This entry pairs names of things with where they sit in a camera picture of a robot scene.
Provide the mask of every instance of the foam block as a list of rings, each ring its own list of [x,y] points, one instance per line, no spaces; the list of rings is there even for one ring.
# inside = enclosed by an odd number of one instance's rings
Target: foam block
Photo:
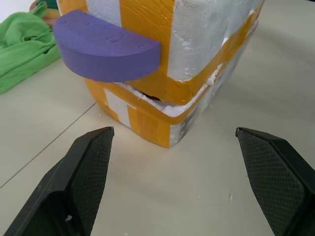
[[[60,17],[54,35],[65,65],[96,81],[131,81],[159,66],[159,42],[79,10]]]
[[[87,0],[89,12],[161,43],[158,71],[128,84],[164,102],[197,95],[243,43],[264,0]]]
[[[210,105],[220,87],[234,71],[247,46],[239,47],[230,61],[224,62],[186,105],[163,103],[148,98],[123,83],[101,83],[86,79],[98,105],[114,119],[132,129],[142,138],[162,147],[176,145],[191,129],[194,121]]]

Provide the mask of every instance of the styrofoam box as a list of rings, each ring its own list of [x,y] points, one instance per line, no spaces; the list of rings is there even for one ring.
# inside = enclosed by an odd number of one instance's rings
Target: styrofoam box
[[[159,41],[159,70],[128,84],[179,105],[189,103],[230,51],[244,42],[262,4],[263,0],[59,0],[62,13],[86,8],[98,18]]]
[[[251,35],[229,62],[220,65],[199,93],[186,105],[163,103],[148,98],[126,84],[102,83],[86,79],[99,106],[142,138],[162,147],[177,144],[197,117],[210,105],[222,84],[234,71]]]

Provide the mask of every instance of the tiled floor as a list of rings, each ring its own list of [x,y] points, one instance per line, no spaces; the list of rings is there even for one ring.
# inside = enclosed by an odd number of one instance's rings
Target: tiled floor
[[[8,9],[28,6],[20,1]],[[109,118],[61,61],[0,96],[0,235],[76,137],[113,125],[92,235],[272,236],[234,132],[245,126],[283,137],[315,167],[314,11],[313,2],[267,0],[232,78],[172,149]]]

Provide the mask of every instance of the purple foam piece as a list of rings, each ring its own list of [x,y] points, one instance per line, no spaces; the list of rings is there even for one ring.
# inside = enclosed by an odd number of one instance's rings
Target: purple foam piece
[[[136,80],[156,71],[160,63],[158,41],[79,10],[61,16],[54,35],[66,66],[92,80]]]

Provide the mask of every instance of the green cloth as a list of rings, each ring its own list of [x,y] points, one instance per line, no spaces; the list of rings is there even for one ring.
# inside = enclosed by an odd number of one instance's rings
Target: green cloth
[[[0,94],[60,58],[52,29],[42,20],[46,11],[41,2],[0,24]]]

